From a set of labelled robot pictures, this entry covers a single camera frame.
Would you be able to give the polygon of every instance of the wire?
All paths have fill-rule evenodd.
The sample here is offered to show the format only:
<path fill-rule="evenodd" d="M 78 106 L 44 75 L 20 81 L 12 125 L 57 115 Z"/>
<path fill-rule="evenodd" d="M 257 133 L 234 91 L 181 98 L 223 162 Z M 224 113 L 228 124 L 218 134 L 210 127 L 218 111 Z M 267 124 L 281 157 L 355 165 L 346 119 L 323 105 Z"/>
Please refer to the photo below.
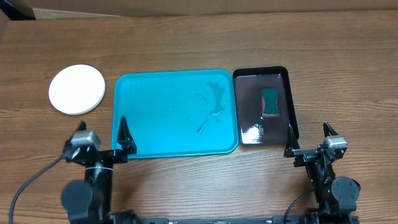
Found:
<path fill-rule="evenodd" d="M 14 196 L 14 199 L 12 199 L 12 203 L 10 206 L 10 212 L 9 212 L 9 224 L 12 224 L 12 218 L 14 215 L 14 207 L 15 204 L 17 203 L 17 199 L 19 197 L 19 195 L 22 193 L 22 191 L 25 190 L 25 188 L 33 182 L 33 180 L 35 180 L 36 178 L 40 177 L 40 175 L 44 174 L 47 170 L 49 170 L 51 167 L 53 167 L 55 164 L 57 164 L 59 161 L 61 161 L 64 158 L 64 154 L 62 156 L 60 156 L 58 159 L 56 159 L 54 162 L 52 162 L 50 165 L 48 165 L 47 167 L 45 167 L 44 169 L 42 169 L 40 172 L 38 172 L 37 174 L 35 174 L 33 177 L 31 177 L 26 183 L 24 183 L 24 185 L 22 187 L 20 187 L 20 189 L 17 191 L 17 193 Z"/>
<path fill-rule="evenodd" d="M 295 204 L 297 204 L 297 202 L 299 202 L 301 199 L 305 198 L 306 196 L 310 195 L 313 191 L 315 190 L 315 188 L 311 189 L 309 192 L 301 195 L 298 197 L 298 199 L 294 200 L 294 202 L 287 208 L 285 215 L 284 215 L 284 224 L 286 224 L 286 219 L 287 219 L 287 214 L 289 214 L 290 210 L 293 208 L 293 206 Z"/>

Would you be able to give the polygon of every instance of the wood grain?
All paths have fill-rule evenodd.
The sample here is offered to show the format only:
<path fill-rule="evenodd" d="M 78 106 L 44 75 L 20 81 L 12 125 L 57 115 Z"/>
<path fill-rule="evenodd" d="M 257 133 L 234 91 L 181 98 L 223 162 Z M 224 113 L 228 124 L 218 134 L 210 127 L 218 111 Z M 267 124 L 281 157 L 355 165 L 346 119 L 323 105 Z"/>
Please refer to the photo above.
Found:
<path fill-rule="evenodd" d="M 115 81 L 124 73 L 285 66 L 300 145 L 323 140 L 322 122 L 349 142 L 333 165 L 362 185 L 361 223 L 398 219 L 398 12 L 309 12 L 8 22 L 0 42 L 0 222 L 31 175 L 55 159 L 82 119 L 111 145 Z M 106 94 L 91 113 L 52 108 L 53 76 L 76 63 L 99 69 Z M 116 166 L 113 211 L 140 217 L 258 218 L 283 214 L 310 187 L 283 146 L 228 155 L 131 161 Z M 19 223 L 67 223 L 60 193 L 83 168 L 61 163 L 16 205 Z M 316 206 L 313 198 L 293 209 Z"/>
<path fill-rule="evenodd" d="M 2 39 L 2 33 L 6 29 L 6 22 L 10 19 L 5 15 L 5 13 L 0 10 L 0 40 Z"/>

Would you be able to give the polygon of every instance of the white plate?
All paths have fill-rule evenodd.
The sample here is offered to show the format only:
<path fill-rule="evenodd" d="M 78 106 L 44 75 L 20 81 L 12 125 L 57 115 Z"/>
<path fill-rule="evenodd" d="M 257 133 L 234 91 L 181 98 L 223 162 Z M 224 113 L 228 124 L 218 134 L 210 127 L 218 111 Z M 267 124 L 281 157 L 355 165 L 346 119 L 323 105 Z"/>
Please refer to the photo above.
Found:
<path fill-rule="evenodd" d="M 102 74 L 89 65 L 72 65 L 51 81 L 51 104 L 65 114 L 83 114 L 94 109 L 105 94 Z"/>

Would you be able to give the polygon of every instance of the water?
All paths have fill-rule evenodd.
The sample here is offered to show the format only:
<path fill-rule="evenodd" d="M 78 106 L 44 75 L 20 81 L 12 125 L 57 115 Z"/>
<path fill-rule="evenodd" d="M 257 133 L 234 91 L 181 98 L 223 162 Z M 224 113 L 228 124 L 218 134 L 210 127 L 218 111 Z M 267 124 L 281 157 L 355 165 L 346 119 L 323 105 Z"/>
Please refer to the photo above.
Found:
<path fill-rule="evenodd" d="M 218 115 L 218 114 L 220 114 L 220 113 L 222 113 L 224 111 L 224 108 L 221 105 L 221 98 L 223 97 L 225 89 L 220 88 L 220 86 L 218 86 L 217 83 L 213 83 L 213 82 L 208 82 L 207 85 L 210 86 L 211 90 L 213 91 L 213 93 L 215 95 L 215 98 L 216 98 L 215 107 L 214 107 L 214 109 L 212 109 L 209 112 L 209 116 L 207 117 L 205 122 L 203 122 L 203 124 L 201 126 L 199 126 L 199 128 L 197 129 L 197 131 L 195 132 L 197 134 L 200 134 L 203 131 L 203 129 L 206 127 L 207 123 L 209 122 L 209 118 L 211 116 Z"/>

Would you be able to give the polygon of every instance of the turquoise plastic tray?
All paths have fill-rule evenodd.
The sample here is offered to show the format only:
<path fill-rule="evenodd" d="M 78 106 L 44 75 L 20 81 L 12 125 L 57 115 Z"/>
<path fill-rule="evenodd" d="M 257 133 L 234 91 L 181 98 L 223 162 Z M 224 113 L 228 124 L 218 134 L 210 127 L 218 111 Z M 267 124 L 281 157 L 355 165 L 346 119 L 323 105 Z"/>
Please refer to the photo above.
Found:
<path fill-rule="evenodd" d="M 239 141 L 233 79 L 222 69 L 125 74 L 115 86 L 113 149 L 121 116 L 137 144 L 130 159 L 229 153 Z"/>

